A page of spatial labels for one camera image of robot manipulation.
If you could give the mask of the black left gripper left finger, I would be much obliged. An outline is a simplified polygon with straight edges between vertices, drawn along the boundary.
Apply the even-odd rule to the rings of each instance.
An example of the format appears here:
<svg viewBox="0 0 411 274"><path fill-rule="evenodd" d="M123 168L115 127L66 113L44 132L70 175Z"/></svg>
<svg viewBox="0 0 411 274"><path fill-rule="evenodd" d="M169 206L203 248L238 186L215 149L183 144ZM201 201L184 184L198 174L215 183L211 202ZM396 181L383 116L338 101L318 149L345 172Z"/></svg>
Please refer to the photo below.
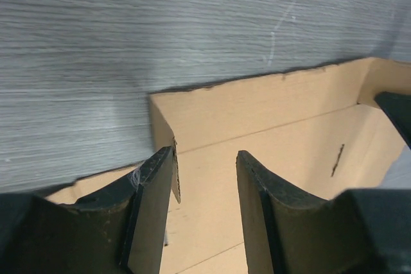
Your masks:
<svg viewBox="0 0 411 274"><path fill-rule="evenodd" d="M72 205L42 201L34 273L158 273L174 149Z"/></svg>

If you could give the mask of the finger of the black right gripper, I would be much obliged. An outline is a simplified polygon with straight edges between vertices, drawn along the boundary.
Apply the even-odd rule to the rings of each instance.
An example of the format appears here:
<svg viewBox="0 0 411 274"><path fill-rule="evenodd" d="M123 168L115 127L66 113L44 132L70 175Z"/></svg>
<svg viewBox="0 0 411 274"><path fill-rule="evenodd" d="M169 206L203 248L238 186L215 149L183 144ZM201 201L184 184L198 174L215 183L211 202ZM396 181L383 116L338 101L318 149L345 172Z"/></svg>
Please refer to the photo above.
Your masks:
<svg viewBox="0 0 411 274"><path fill-rule="evenodd" d="M381 92L374 98L407 146L411 147L411 101L409 94Z"/></svg>

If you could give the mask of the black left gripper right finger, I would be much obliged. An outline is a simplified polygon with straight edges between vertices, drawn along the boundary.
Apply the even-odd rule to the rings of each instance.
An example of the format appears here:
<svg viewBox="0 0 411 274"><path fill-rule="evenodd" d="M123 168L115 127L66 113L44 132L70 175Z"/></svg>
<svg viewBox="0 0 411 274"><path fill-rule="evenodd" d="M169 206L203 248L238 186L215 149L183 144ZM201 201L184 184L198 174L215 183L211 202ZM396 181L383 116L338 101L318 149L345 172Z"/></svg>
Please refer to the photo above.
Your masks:
<svg viewBox="0 0 411 274"><path fill-rule="evenodd" d="M236 159L249 273L353 273L363 261L354 199L314 196L249 152Z"/></svg>

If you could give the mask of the brown cardboard box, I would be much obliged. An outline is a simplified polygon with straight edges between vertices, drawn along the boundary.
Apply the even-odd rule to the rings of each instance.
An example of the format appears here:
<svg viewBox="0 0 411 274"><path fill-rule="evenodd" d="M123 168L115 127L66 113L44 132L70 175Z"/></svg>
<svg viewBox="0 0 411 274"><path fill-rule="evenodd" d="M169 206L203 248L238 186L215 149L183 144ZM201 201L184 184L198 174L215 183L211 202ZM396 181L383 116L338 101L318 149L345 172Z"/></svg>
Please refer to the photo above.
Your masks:
<svg viewBox="0 0 411 274"><path fill-rule="evenodd" d="M410 64L364 58L149 98L155 148L177 143L161 273L246 273L239 151L321 198L375 187L405 146L373 102L410 93Z"/></svg>

